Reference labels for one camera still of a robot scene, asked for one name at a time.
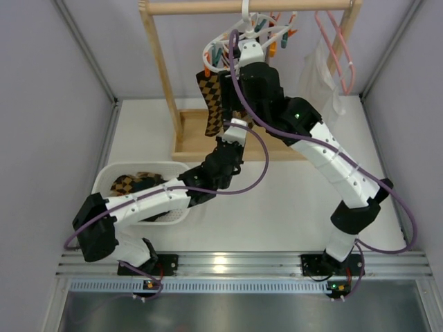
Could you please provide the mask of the white clip sock hanger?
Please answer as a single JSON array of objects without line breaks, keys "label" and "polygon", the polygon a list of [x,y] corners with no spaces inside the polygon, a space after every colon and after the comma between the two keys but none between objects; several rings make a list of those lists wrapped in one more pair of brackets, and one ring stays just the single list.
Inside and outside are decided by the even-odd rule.
[{"label": "white clip sock hanger", "polygon": [[242,18],[228,30],[210,41],[202,51],[204,63],[203,75],[210,77],[229,67],[228,39],[232,30],[239,33],[239,45],[252,40],[259,44],[264,52],[265,60],[274,57],[278,48],[285,49],[289,38],[297,33],[294,28],[298,12],[293,11],[287,24],[279,24],[281,12],[274,15],[272,12],[249,12],[246,8],[248,1],[242,2]]}]

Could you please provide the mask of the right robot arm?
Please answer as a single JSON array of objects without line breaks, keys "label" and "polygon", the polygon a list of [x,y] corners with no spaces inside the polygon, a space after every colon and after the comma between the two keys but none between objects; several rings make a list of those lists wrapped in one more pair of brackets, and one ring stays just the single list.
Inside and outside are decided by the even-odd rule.
[{"label": "right robot arm", "polygon": [[242,67],[237,83],[230,72],[218,75],[221,106],[225,113],[242,106],[238,86],[254,112],[254,123],[302,154],[335,188],[341,202],[331,215],[334,226],[320,261],[328,275],[345,267],[359,233],[367,228],[381,210],[392,181],[380,183],[360,173],[354,161],[347,163],[345,150],[335,140],[317,110],[302,97],[287,97],[280,86],[278,71],[264,62]]}]

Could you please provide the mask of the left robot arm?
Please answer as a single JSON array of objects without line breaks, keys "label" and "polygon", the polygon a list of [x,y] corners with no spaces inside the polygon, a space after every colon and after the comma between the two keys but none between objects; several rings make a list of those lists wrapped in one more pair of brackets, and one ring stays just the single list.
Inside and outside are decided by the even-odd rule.
[{"label": "left robot arm", "polygon": [[176,178],[133,194],[88,196],[73,220],[83,259],[92,263],[111,257],[151,273],[159,260],[152,243],[127,234],[126,228],[215,198],[239,174],[245,143],[245,138],[223,135],[199,166]]}]

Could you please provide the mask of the black yellow checkered sock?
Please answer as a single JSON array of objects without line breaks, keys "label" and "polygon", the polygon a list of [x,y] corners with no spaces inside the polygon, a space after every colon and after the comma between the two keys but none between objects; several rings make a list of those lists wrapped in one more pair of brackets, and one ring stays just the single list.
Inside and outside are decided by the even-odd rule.
[{"label": "black yellow checkered sock", "polygon": [[205,135],[213,137],[221,131],[223,123],[219,78],[216,73],[206,76],[205,71],[201,71],[196,74],[196,80],[208,110]]}]

